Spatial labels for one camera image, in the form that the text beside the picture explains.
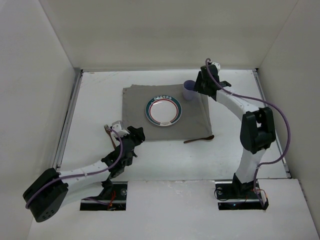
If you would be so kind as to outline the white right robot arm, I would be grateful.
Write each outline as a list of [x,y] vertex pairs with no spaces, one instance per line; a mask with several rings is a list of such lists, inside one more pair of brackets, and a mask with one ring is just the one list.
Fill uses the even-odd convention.
[[243,152],[232,182],[217,189],[223,199],[242,199],[254,190],[255,171],[266,150],[276,140],[273,112],[269,107],[258,107],[246,96],[234,93],[227,81],[220,81],[214,64],[202,66],[193,88],[228,108],[240,121],[240,143]]

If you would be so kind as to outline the brown wooden spoon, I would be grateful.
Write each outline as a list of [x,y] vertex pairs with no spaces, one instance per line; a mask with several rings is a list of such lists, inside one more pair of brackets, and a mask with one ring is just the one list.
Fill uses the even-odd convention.
[[192,143],[192,142],[196,142],[196,141],[211,141],[215,138],[214,135],[210,135],[208,137],[202,137],[202,138],[196,138],[196,139],[190,139],[190,140],[185,140],[183,143],[184,144],[188,144],[188,143]]

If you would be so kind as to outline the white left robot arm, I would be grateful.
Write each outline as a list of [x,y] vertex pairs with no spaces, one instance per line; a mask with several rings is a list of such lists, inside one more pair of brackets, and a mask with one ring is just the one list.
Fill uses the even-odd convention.
[[74,170],[46,169],[23,193],[26,209],[37,223],[53,217],[60,208],[82,199],[105,197],[111,192],[112,179],[132,165],[135,147],[145,140],[144,129],[129,126],[125,134],[112,130],[119,145],[101,160]]

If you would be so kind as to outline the grey cloth placemat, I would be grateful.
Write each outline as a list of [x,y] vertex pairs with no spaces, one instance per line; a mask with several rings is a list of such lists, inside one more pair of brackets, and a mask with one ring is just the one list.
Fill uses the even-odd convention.
[[193,140],[211,136],[207,96],[183,96],[183,85],[132,85],[122,90],[125,127],[143,128],[146,141]]

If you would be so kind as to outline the lavender cup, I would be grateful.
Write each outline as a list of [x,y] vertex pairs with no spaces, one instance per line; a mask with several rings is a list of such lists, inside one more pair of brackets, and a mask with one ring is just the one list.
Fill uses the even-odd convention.
[[187,80],[183,83],[182,94],[186,101],[191,101],[194,98],[196,93],[194,91],[195,83],[193,80]]

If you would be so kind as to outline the brown wooden fork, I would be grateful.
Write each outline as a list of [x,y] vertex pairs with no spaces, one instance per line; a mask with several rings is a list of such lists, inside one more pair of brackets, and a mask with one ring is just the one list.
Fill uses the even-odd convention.
[[115,144],[115,142],[113,140],[111,131],[109,130],[109,126],[107,124],[105,124],[103,127],[104,127],[104,130],[105,130],[106,134],[109,136],[109,139],[110,139],[110,141],[112,143],[113,148],[115,149],[117,146],[116,146],[116,144]]

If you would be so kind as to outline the green rimmed white plate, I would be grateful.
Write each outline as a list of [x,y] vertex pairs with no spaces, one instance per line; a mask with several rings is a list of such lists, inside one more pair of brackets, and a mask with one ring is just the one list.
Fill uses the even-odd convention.
[[158,95],[146,104],[145,115],[152,124],[159,127],[168,127],[180,120],[182,105],[173,96]]

